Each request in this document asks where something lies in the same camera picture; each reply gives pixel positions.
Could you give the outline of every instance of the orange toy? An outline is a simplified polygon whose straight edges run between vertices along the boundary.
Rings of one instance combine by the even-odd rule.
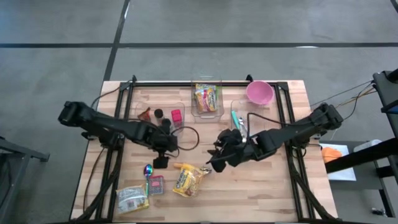
[[[333,161],[337,158],[343,156],[339,150],[333,149],[331,147],[324,147],[322,149],[322,157],[325,163]]]

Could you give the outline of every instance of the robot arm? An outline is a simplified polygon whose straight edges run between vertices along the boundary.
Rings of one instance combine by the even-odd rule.
[[[323,103],[306,118],[281,129],[261,131],[250,136],[246,143],[242,142],[238,130],[226,129],[214,143],[216,150],[208,151],[212,155],[208,163],[216,172],[222,172],[225,162],[236,167],[249,160],[260,161],[275,154],[286,141],[291,141],[294,147],[305,147],[311,136],[339,128],[342,122],[335,107]]]
[[[177,150],[177,137],[170,134],[170,124],[156,126],[144,121],[124,121],[95,111],[82,102],[67,101],[58,117],[61,124],[69,127],[81,127],[87,132],[82,136],[98,137],[103,147],[118,150],[122,138],[148,147],[159,153],[154,159],[154,168],[167,168],[169,158],[166,151]]]

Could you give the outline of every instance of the gray floor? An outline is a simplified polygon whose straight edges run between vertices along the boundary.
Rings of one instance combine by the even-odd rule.
[[[0,43],[111,43],[123,2],[0,0]],[[121,42],[396,42],[397,21],[389,0],[135,0],[129,5]],[[98,96],[110,52],[0,49],[0,135],[51,153],[48,163],[29,164],[13,223],[68,219],[86,141],[79,129],[60,125],[57,116],[66,100],[91,103]],[[315,103],[370,80],[374,72],[396,69],[396,58],[397,48],[388,47],[119,49],[111,80],[127,80],[132,74],[140,80],[214,74],[224,80],[247,74],[265,80],[303,79]],[[329,103],[338,104],[360,90]],[[341,114],[349,114],[352,106],[342,107]],[[354,116],[333,138],[391,138],[380,107],[377,95],[360,99]],[[334,190],[333,195],[340,218],[396,222],[369,214],[371,207],[381,206],[376,192]]]

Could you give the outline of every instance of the snack bag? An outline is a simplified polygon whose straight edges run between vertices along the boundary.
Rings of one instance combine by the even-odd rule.
[[[195,84],[198,113],[214,112],[217,110],[217,86]]]
[[[118,195],[118,213],[127,213],[138,211],[149,207],[149,201],[142,185],[126,187],[117,190]]]
[[[181,173],[173,188],[173,192],[184,197],[196,196],[203,176],[211,171],[207,168],[200,169],[190,164],[174,164],[174,167],[181,168]]]

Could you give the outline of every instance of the wooden tabletop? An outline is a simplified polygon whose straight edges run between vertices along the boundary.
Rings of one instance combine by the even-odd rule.
[[[296,119],[310,114],[310,106],[302,80],[287,81]],[[104,82],[102,92],[109,92],[119,86],[119,82]],[[98,104],[98,111],[114,115],[117,91],[104,96]],[[158,106],[159,108],[176,107],[181,102],[185,106],[185,126],[194,127],[200,134],[199,146],[192,151],[181,151],[178,158],[170,158],[169,168],[156,169],[154,175],[165,178],[165,193],[149,197],[150,207],[138,212],[118,214],[114,212],[114,222],[293,222],[297,221],[294,200],[287,169],[285,148],[282,146],[274,156],[260,162],[249,161],[237,167],[227,168],[222,173],[213,172],[204,177],[200,191],[195,198],[184,198],[172,192],[180,171],[173,168],[174,162],[185,162],[195,166],[203,166],[210,159],[206,152],[213,149],[217,135],[226,128],[231,128],[231,108],[238,116],[246,117],[248,111],[254,111],[271,119],[279,120],[275,99],[263,107],[253,106],[245,101],[245,87],[224,87],[224,115],[218,123],[197,123],[191,114],[191,89],[176,87],[142,87],[135,88],[130,117],[136,117],[139,108]],[[270,128],[280,128],[279,124],[261,119],[251,119],[251,133]],[[183,131],[178,137],[182,147],[192,147],[196,136],[191,130]],[[83,196],[94,161],[102,148],[98,141],[88,145],[83,170],[76,193],[72,217],[82,213]],[[101,184],[106,153],[101,155],[97,169],[91,181],[87,204],[94,199]],[[157,157],[156,152],[148,150],[130,141],[124,147],[119,189],[145,183],[142,170]],[[304,158],[308,181],[312,192],[326,210],[337,217],[335,203],[322,160],[320,148],[307,148]],[[303,193],[300,191],[303,210],[306,206]],[[104,212],[108,210],[109,192],[105,198]]]

